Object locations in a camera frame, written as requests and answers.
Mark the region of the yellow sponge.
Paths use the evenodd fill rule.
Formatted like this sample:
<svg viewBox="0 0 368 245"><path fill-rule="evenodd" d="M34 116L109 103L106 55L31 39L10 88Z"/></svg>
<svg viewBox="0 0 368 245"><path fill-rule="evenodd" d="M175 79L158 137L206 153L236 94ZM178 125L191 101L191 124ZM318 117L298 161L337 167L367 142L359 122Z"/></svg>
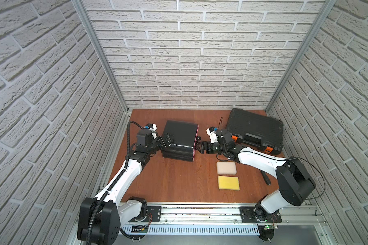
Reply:
<svg viewBox="0 0 368 245"><path fill-rule="evenodd" d="M224 190L240 190L239 178L229 176L218 176L218 188Z"/></svg>

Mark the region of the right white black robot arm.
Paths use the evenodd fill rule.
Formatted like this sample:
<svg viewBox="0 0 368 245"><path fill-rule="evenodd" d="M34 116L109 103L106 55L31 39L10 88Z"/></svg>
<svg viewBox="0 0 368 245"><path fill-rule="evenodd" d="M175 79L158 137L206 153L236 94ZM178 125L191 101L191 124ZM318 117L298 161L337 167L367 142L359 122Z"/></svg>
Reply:
<svg viewBox="0 0 368 245"><path fill-rule="evenodd" d="M251 211L251 218L258 222L276 222L279 210L292 205L299 207L315 190L316 183L297 157L274 157L233 140L232 133L226 129L207 129L210 141L196 138L195 149L200 153L216 154L225 157L225 161L257 168L278 181L279 189L262 198Z"/></svg>

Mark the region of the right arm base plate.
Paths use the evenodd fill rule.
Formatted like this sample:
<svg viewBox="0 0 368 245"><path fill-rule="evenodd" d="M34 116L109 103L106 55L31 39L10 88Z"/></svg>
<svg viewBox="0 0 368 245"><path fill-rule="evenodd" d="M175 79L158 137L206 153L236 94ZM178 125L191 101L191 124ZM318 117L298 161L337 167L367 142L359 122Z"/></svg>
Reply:
<svg viewBox="0 0 368 245"><path fill-rule="evenodd" d="M267 213L261 206L239 207L241 220L243 223L281 223L282 218L277 210L274 213Z"/></svg>

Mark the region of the beige sponge pad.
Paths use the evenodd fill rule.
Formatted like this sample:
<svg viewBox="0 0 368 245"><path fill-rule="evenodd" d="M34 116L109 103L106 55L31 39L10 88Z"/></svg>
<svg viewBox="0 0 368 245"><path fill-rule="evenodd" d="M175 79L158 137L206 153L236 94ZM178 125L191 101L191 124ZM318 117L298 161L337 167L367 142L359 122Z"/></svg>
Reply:
<svg viewBox="0 0 368 245"><path fill-rule="evenodd" d="M222 162L216 163L218 175L235 175L237 173L235 162Z"/></svg>

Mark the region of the black drawer cabinet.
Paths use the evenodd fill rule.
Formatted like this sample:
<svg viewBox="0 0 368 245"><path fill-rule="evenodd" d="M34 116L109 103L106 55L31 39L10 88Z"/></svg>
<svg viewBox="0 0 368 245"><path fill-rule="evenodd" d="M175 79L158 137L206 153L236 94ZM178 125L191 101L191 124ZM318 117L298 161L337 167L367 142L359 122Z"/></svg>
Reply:
<svg viewBox="0 0 368 245"><path fill-rule="evenodd" d="M168 120L164 133L172 139L172 144L162 150L164 158L192 162L195 157L195 143L198 125L184 121Z"/></svg>

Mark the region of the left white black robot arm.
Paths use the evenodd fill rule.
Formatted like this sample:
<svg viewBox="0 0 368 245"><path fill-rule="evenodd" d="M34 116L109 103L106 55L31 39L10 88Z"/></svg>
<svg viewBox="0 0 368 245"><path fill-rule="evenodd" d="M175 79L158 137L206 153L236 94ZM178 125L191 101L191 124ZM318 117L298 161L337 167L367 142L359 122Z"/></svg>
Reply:
<svg viewBox="0 0 368 245"><path fill-rule="evenodd" d="M147 201L132 197L121 200L135 178L142 172L152 155L168 148L173 136L157 136L149 128L137 134L136 148L127 149L126 159L115 177L93 198L85 198L80 205L77 239L88 245L112 245L125 224L147 214Z"/></svg>

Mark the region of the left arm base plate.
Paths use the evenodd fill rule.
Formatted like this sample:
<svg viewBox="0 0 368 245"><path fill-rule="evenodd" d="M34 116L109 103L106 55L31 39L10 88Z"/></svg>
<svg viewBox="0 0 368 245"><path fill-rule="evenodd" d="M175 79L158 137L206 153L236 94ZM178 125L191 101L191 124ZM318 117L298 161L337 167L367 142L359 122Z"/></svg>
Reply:
<svg viewBox="0 0 368 245"><path fill-rule="evenodd" d="M133 221L138 223L159 223L162 214L161 206L148 206L146 209L146 214L139 218L134 218Z"/></svg>

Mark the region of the pink top drawer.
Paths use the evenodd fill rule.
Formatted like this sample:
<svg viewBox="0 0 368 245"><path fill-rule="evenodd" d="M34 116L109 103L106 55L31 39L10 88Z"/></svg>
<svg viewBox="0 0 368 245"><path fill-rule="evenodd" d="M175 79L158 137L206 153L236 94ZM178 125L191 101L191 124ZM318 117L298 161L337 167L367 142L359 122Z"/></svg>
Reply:
<svg viewBox="0 0 368 245"><path fill-rule="evenodd" d="M196 150L197 152L199 152L199 151L198 151L198 149L196 148L196 142L197 142L197 141L201 141L201 136L199 135L199 131L197 131L197 136L196 136L196 141L195 141L195 147L194 147L194 148L195 148L195 150Z"/></svg>

